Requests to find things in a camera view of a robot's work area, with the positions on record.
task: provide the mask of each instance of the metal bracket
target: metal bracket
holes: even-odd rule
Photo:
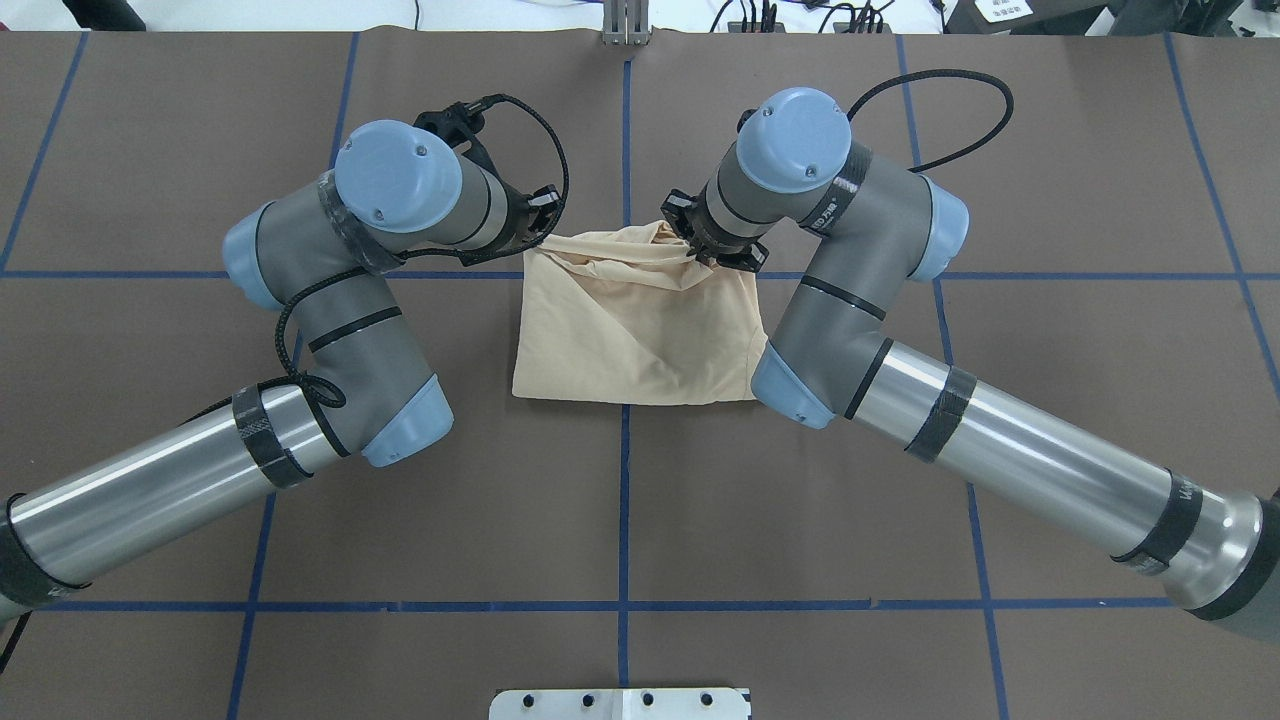
[[[504,691],[489,720],[750,720],[751,691],[740,688],[652,688]]]
[[[649,45],[649,0],[604,0],[605,45]]]

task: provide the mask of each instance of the towel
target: towel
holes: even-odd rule
[[[634,405],[754,400],[755,275],[708,268],[664,222],[525,252],[512,395]]]

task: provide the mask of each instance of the blue joint cap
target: blue joint cap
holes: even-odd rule
[[[854,131],[840,104],[812,87],[764,101],[737,133],[737,164],[755,184],[783,195],[826,186],[845,167]]]
[[[223,238],[223,265],[232,283],[244,291],[244,297],[259,307],[279,311],[284,305],[266,287],[262,268],[257,264],[257,224],[262,220],[262,211],[268,205],[270,202],[253,210],[227,231],[227,237]]]
[[[964,206],[964,202],[938,187],[932,179],[925,177],[924,182],[929,183],[933,219],[929,223],[929,241],[924,245],[920,264],[908,277],[908,279],[922,283],[931,282],[947,269],[951,259],[964,246],[965,236],[969,234],[969,209]]]
[[[764,345],[764,355],[751,375],[751,392],[768,407],[806,428],[820,430],[836,416],[796,377],[772,342]]]
[[[387,232],[426,229],[462,195],[462,165],[439,137],[399,120],[360,126],[333,164],[338,195],[366,225]]]
[[[360,451],[374,468],[385,468],[435,443],[453,427],[453,410],[438,375],[431,375],[390,423]]]

